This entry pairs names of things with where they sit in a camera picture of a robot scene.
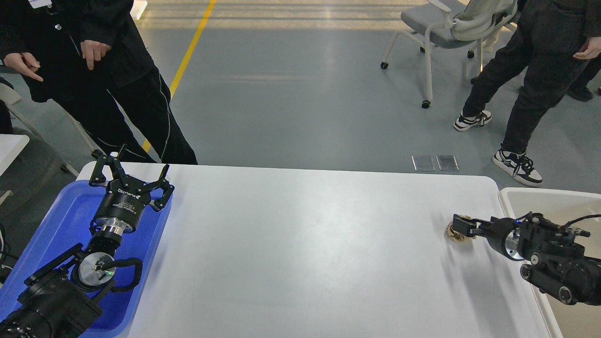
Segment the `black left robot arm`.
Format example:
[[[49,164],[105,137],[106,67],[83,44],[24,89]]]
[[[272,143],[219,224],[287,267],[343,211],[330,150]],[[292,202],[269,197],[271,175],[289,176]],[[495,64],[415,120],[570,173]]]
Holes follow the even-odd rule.
[[[92,153],[1,289],[3,338],[114,337],[135,312],[170,212],[169,165],[147,182],[119,156]]]

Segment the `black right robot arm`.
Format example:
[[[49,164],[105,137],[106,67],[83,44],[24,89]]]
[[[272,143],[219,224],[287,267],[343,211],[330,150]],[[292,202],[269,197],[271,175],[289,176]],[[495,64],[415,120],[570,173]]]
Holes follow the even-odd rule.
[[[575,241],[590,233],[574,227],[574,221],[558,225],[532,212],[489,221],[455,214],[445,231],[456,242],[486,238],[496,252],[522,262],[524,280],[563,304],[601,303],[600,259],[585,255],[584,246]]]

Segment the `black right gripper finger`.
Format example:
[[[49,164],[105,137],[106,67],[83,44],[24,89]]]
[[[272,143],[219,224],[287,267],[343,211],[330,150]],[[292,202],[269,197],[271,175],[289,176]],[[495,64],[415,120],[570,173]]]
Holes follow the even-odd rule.
[[[467,240],[486,238],[486,234],[482,228],[452,227],[452,238],[455,240],[455,242],[466,242]]]
[[[491,224],[491,221],[487,221],[487,220],[480,220],[477,218],[472,218],[471,216],[467,216],[467,215],[459,215],[459,214],[454,214],[453,215],[453,228],[460,228],[460,227],[468,227],[468,228],[481,228],[481,227],[488,227]]]

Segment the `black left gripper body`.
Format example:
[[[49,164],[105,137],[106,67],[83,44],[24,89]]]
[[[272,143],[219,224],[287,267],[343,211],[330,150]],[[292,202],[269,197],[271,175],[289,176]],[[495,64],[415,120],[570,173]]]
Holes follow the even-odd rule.
[[[111,180],[107,185],[107,193],[93,216],[93,226],[116,225],[122,228],[122,233],[134,232],[150,201],[150,192],[146,190],[145,184],[146,182],[133,176]]]

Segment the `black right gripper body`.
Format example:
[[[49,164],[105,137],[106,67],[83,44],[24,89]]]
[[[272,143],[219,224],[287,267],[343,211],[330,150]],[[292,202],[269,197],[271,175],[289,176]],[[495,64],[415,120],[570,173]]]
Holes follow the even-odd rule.
[[[513,218],[491,218],[490,221],[481,221],[479,229],[481,236],[485,237],[489,246],[512,261],[523,261],[524,258],[518,251],[520,229]]]

